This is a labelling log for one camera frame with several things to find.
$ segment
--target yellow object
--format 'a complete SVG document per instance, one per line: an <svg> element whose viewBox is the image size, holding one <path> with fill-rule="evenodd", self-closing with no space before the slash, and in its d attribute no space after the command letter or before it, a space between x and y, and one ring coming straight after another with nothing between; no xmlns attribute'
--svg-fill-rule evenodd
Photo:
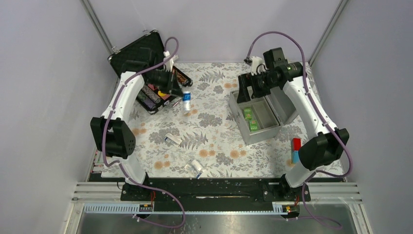
<svg viewBox="0 0 413 234"><path fill-rule="evenodd" d="M161 96L161 97L163 97L163 96L165 96L166 94L162 93L161 91L158 91L158 95Z"/></svg>

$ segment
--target gray wall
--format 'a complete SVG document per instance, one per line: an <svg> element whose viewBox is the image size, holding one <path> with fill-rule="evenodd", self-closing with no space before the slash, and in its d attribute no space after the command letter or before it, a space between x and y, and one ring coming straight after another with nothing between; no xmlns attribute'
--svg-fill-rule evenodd
<svg viewBox="0 0 413 234"><path fill-rule="evenodd" d="M410 0L351 0L313 66L378 234L413 229L412 11Z"/></svg>
<svg viewBox="0 0 413 234"><path fill-rule="evenodd" d="M0 3L0 233L59 233L116 76L78 0Z"/></svg>
<svg viewBox="0 0 413 234"><path fill-rule="evenodd" d="M309 58L340 0L91 0L117 48L158 29L176 36L180 61L242 61L256 36L282 31L295 38ZM282 36L260 39L253 55L282 47L291 60L300 54Z"/></svg>

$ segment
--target gray bin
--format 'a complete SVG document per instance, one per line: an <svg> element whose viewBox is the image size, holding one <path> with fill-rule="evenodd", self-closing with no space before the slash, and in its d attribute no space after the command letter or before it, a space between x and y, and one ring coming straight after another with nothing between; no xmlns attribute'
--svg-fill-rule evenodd
<svg viewBox="0 0 413 234"><path fill-rule="evenodd" d="M251 99L249 102L237 104L238 91L229 96L229 107L246 145L275 137L285 124L291 123L297 116L293 103L279 88L271 89L265 97ZM244 108L250 107L253 119L258 122L258 131L249 130L248 120L244 118Z"/></svg>

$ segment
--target floral tablecloth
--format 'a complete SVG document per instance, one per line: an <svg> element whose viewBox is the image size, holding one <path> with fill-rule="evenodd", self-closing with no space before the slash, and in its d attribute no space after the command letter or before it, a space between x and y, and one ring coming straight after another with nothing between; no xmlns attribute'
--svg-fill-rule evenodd
<svg viewBox="0 0 413 234"><path fill-rule="evenodd" d="M280 177L292 168L291 139L305 142L301 118L285 125L272 139L246 146L228 105L229 92L238 89L238 75L248 72L244 63L178 63L193 79L191 112L183 114L182 103L148 114L135 102L128 123L136 135L132 157L137 157L150 177L190 177L184 166L192 159L206 169L201 177ZM310 84L318 97L313 75ZM164 141L166 133L180 136L180 147ZM337 161L324 170L342 174ZM104 168L102 177L122 177L118 166Z"/></svg>

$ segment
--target green box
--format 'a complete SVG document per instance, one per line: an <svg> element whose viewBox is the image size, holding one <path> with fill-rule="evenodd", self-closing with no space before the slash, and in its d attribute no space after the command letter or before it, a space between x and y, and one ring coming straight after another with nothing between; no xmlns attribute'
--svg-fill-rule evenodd
<svg viewBox="0 0 413 234"><path fill-rule="evenodd" d="M251 120L252 119L252 110L250 107L245 107L244 108L244 118L246 120Z"/></svg>
<svg viewBox="0 0 413 234"><path fill-rule="evenodd" d="M249 130L251 132L258 131L258 123L256 120L250 120L249 121Z"/></svg>

